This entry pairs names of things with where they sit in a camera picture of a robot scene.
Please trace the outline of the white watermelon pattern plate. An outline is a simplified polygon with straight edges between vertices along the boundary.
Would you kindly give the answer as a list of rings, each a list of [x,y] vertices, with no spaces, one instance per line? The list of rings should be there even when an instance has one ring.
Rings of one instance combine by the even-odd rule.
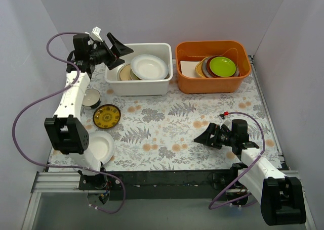
[[[122,67],[119,68],[118,72],[117,72],[117,80],[118,81],[121,81],[121,78],[120,78],[120,72],[122,71]]]

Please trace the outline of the beige bird pattern plate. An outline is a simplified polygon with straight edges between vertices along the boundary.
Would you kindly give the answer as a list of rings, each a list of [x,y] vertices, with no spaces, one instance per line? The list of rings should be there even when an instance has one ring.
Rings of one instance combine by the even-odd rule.
[[[126,65],[124,65],[123,67],[120,68],[120,70],[119,70],[119,79],[120,79],[120,81],[130,81],[130,80],[132,80],[130,70],[131,70],[131,65],[130,64],[126,64]]]

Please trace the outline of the white deep plate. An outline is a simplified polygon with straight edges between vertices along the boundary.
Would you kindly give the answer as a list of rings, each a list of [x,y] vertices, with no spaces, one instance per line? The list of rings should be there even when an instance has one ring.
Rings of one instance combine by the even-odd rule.
[[[161,80],[168,75],[167,64],[159,57],[149,54],[133,58],[131,70],[140,80]]]
[[[115,150],[112,136],[105,131],[95,131],[90,133],[89,137],[88,149],[99,162],[107,164]]]

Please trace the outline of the small yellow black dish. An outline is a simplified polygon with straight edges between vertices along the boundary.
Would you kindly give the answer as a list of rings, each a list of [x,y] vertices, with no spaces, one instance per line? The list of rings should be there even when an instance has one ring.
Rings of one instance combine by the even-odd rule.
[[[93,123],[100,129],[113,128],[121,118],[120,109],[112,104],[105,104],[96,109],[93,114]]]

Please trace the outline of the beige green floral plate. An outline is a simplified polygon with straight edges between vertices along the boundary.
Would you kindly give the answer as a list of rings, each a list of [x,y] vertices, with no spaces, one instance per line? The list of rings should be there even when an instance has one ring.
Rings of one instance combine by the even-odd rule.
[[[133,72],[132,72],[131,69],[130,69],[130,79],[131,79],[131,80],[135,80],[135,78],[134,78],[134,74],[133,74]]]

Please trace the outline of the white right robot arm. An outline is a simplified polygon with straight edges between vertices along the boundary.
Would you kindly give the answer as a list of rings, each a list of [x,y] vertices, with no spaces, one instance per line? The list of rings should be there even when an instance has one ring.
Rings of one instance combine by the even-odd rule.
[[[227,123],[210,123],[194,142],[216,149],[231,147],[240,159],[233,164],[229,175],[229,185],[218,195],[223,195],[231,187],[245,187],[248,195],[253,195],[261,208],[267,225],[304,224],[306,209],[302,184],[296,177],[289,177],[274,167],[259,146],[250,141],[248,123],[234,119],[231,127]]]

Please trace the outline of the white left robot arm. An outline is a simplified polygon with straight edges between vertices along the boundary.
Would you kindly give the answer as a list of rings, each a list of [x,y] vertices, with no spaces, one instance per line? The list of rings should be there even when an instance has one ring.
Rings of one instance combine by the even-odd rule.
[[[110,32],[107,38],[111,46],[94,32],[74,32],[72,36],[74,49],[64,60],[67,65],[66,85],[58,108],[52,117],[45,119],[44,126],[53,149],[70,156],[77,169],[93,173],[90,183],[101,190],[107,186],[108,178],[100,172],[103,162],[89,149],[90,136],[80,121],[82,102],[95,67],[105,64],[112,70],[123,64],[121,57],[133,53],[133,50]]]

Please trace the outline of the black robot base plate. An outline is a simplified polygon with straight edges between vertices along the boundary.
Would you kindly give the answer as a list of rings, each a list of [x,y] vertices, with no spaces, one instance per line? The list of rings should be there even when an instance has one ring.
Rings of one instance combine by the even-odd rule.
[[[212,199],[234,178],[229,169],[115,171],[126,199]]]

